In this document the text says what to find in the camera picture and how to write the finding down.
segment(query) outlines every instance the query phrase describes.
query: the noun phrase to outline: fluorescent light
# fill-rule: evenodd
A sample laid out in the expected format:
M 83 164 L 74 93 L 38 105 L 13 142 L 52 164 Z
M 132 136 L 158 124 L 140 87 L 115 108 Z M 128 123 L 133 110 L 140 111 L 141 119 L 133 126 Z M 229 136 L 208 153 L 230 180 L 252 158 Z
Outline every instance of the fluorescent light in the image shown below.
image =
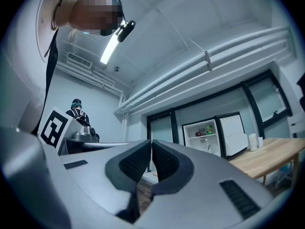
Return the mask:
M 126 22 L 123 20 L 121 22 L 121 25 L 124 25 L 126 26 Z M 112 35 L 112 37 L 110 38 L 106 48 L 105 48 L 105 51 L 103 52 L 103 55 L 101 57 L 101 62 L 104 63 L 104 64 L 107 64 L 108 63 L 108 60 L 110 59 L 114 49 L 116 48 L 116 46 L 119 44 L 119 41 L 118 41 L 118 36 L 116 35 L 116 33 L 118 32 L 118 30 Z

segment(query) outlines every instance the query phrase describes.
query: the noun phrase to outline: wooden table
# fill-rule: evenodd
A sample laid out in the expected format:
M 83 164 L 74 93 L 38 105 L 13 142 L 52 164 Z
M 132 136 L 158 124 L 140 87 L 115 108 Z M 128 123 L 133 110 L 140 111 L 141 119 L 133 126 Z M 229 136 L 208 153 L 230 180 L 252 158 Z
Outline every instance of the wooden table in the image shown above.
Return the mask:
M 264 140 L 264 147 L 251 152 L 247 149 L 230 163 L 257 179 L 274 172 L 291 161 L 294 161 L 292 184 L 294 186 L 299 165 L 299 152 L 305 149 L 304 138 L 268 138 Z

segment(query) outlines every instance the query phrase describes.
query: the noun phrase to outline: ceiling vent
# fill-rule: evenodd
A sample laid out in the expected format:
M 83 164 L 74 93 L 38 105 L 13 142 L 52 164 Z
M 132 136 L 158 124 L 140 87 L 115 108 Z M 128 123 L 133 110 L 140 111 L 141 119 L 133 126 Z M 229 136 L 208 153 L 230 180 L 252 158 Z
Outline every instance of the ceiling vent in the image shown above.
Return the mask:
M 88 60 L 85 60 L 73 53 L 68 53 L 67 59 L 68 59 L 68 61 L 73 62 L 81 67 L 84 67 L 87 70 L 91 70 L 91 68 L 92 68 L 91 62 L 89 62 Z

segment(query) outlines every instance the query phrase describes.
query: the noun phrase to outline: refrigerator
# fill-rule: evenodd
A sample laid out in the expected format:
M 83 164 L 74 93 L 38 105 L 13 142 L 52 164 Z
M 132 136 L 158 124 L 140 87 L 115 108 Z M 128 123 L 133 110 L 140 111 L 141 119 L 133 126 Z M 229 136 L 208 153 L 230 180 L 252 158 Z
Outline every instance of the refrigerator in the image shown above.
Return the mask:
M 182 125 L 184 145 L 225 159 L 233 159 L 249 145 L 239 112 Z

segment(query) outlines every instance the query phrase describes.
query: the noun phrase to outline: ceiling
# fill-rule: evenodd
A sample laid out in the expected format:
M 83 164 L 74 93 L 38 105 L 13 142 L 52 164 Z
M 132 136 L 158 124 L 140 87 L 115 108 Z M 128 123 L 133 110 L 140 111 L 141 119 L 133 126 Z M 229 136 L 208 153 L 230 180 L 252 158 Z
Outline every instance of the ceiling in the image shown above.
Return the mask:
M 129 86 L 135 85 L 155 67 L 193 46 L 189 40 L 243 21 L 257 19 L 253 0 L 121 0 L 126 20 L 136 27 L 119 43 L 107 65 L 100 62 L 109 37 L 78 33 L 74 45 L 67 41 L 69 28 L 59 30 L 60 52 L 76 53 Z M 65 61 L 61 54 L 60 61 Z

